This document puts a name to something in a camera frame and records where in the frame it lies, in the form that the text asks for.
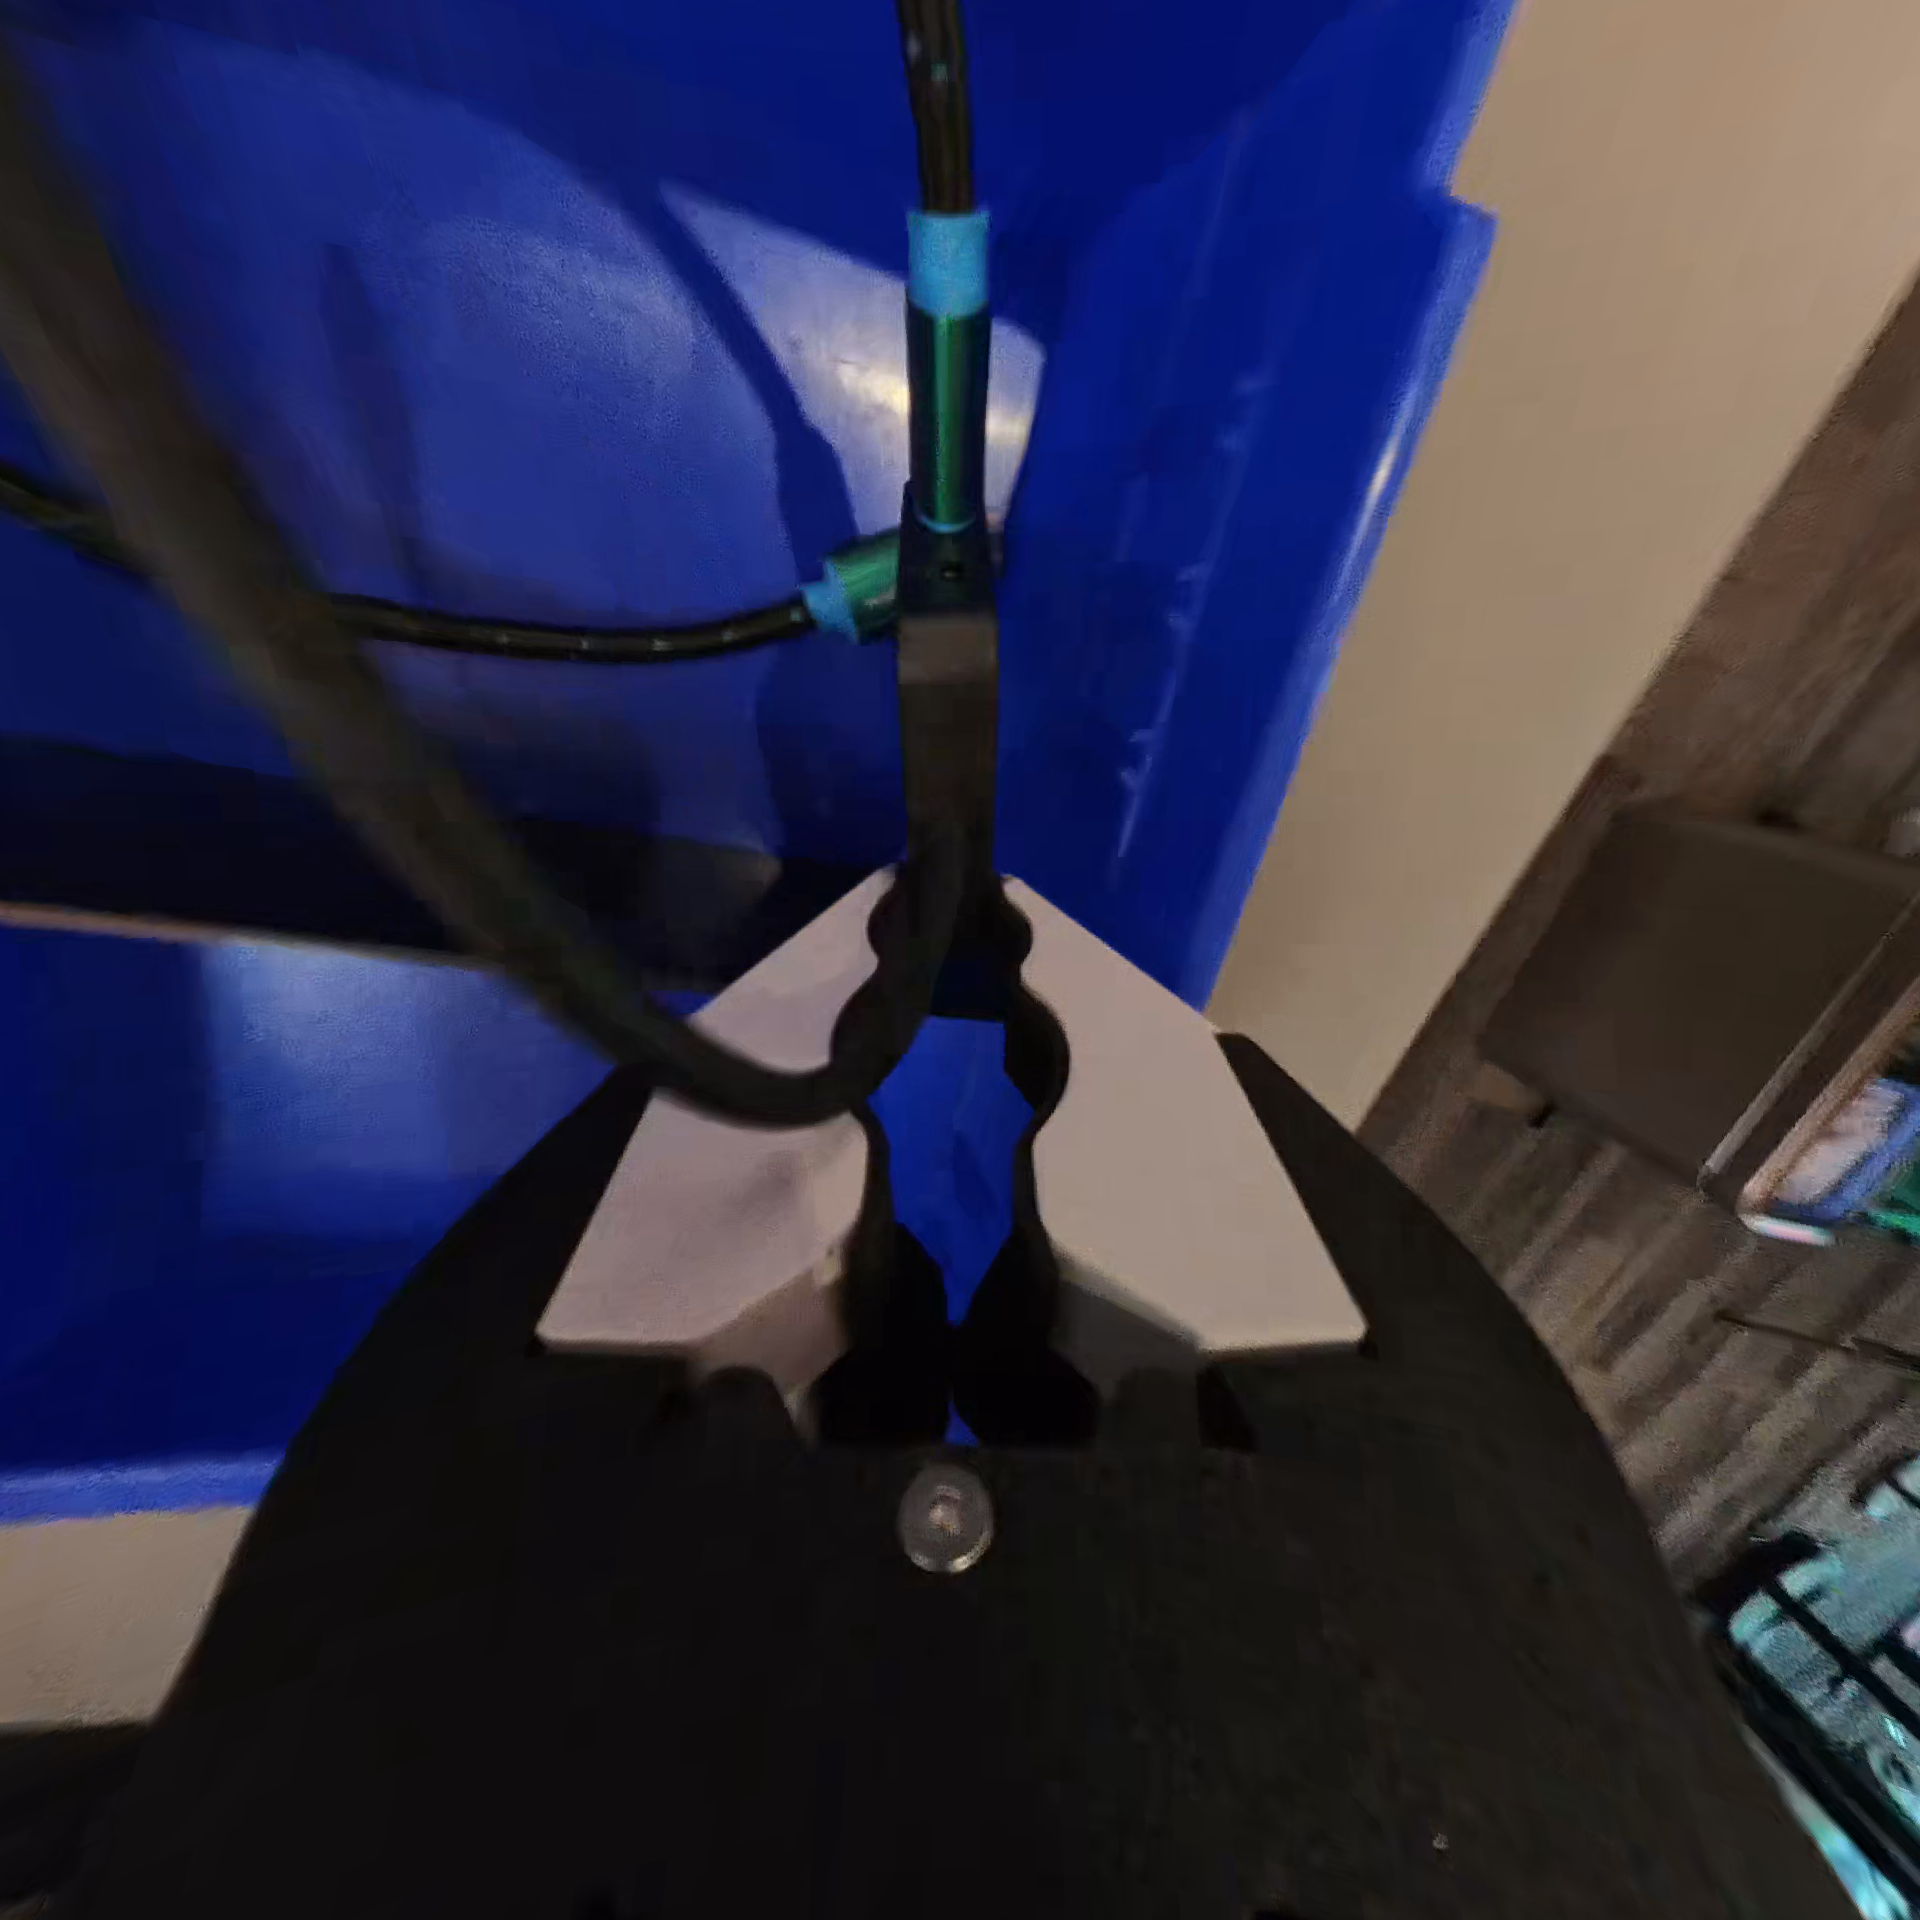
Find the black square video switch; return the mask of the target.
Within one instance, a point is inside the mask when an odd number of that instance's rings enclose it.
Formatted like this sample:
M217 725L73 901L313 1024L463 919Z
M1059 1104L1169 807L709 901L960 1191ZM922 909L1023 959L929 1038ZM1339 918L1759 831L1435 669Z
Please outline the black square video switch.
M935 528L902 491L896 578L900 761L909 847L993 861L997 557L989 525Z

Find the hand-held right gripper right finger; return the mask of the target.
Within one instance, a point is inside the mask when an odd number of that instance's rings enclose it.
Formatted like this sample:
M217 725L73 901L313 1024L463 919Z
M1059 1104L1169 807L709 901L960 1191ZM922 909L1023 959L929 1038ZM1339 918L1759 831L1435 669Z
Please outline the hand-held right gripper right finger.
M1369 1324L1223 1034L1023 881L980 985L1026 1104L1007 1232L955 1335L980 1444L1089 1444L1139 1378L1355 1358Z

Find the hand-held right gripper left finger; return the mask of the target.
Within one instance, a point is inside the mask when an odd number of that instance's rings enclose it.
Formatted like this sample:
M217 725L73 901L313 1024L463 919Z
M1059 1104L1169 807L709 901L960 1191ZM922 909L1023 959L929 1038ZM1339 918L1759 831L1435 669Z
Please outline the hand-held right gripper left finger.
M870 1114L769 1131L647 1097L539 1345L695 1378L753 1369L803 1402L850 1342L849 1282L895 1264L886 1161Z

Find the blue plastic bin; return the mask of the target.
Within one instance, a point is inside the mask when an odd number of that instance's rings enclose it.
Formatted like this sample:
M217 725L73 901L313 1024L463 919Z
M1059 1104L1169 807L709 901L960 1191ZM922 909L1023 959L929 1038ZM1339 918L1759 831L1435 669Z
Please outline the blue plastic bin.
M1450 174L1512 2L963 15L1000 861L1205 1004L1492 249ZM895 525L892 2L3 24L332 588L660 628ZM877 644L379 662L515 828L859 871L900 842ZM3 737L300 779L157 588L10 514ZM405 1269L602 1075L459 967L3 927L3 1524L250 1502Z

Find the grey desk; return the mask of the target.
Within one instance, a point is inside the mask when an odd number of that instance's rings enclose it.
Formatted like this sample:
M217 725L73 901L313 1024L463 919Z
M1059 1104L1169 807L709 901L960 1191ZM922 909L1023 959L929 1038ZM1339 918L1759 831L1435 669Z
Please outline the grey desk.
M1917 272L1915 2L1512 2L1492 249L1212 1014L1377 1107ZM245 1505L3 1527L3 1727L146 1717Z

